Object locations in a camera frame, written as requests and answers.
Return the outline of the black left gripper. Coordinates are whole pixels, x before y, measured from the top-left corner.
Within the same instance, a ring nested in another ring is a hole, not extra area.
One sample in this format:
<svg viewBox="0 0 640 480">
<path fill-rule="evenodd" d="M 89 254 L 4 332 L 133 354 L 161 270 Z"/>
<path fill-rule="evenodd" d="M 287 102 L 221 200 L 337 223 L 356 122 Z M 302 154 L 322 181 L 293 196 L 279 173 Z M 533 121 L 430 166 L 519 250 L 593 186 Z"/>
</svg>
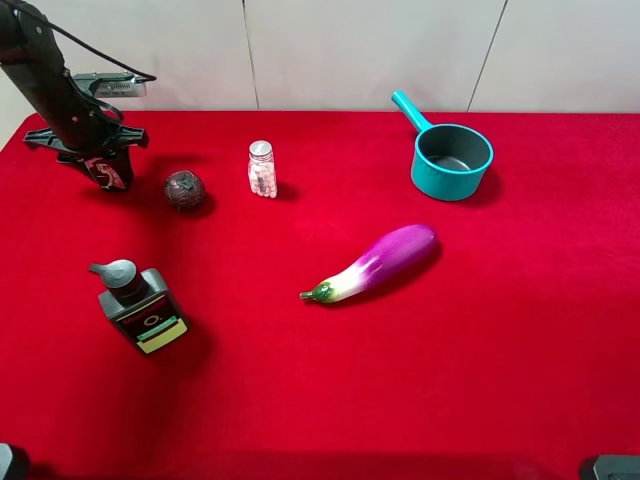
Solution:
<svg viewBox="0 0 640 480">
<path fill-rule="evenodd" d="M 130 189 L 134 172 L 128 147 L 148 145 L 143 129 L 123 125 L 122 113 L 107 104 L 107 98 L 94 98 L 83 92 L 59 58 L 3 62 L 1 69 L 47 125 L 44 130 L 27 134 L 25 143 L 29 148 L 57 151 L 59 164 L 94 184 L 98 184 L 91 170 L 95 156 L 115 152 L 112 187 L 118 191 Z"/>
</svg>

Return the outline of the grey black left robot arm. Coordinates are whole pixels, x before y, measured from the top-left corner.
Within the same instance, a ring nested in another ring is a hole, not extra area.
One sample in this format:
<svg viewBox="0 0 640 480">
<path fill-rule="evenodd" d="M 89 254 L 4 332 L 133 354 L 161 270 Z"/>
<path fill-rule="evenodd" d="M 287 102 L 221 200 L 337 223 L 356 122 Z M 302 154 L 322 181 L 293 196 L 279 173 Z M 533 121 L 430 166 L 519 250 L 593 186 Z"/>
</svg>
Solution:
<svg viewBox="0 0 640 480">
<path fill-rule="evenodd" d="M 55 33 L 121 70 L 72 74 Z M 129 189 L 134 178 L 129 148 L 145 148 L 149 138 L 144 129 L 124 125 L 123 114 L 106 101 L 144 96 L 146 84 L 155 76 L 89 46 L 25 1 L 1 3 L 1 69 L 46 123 L 44 129 L 26 134 L 29 149 L 56 152 L 60 164 L 81 172 L 103 190 Z"/>
</svg>

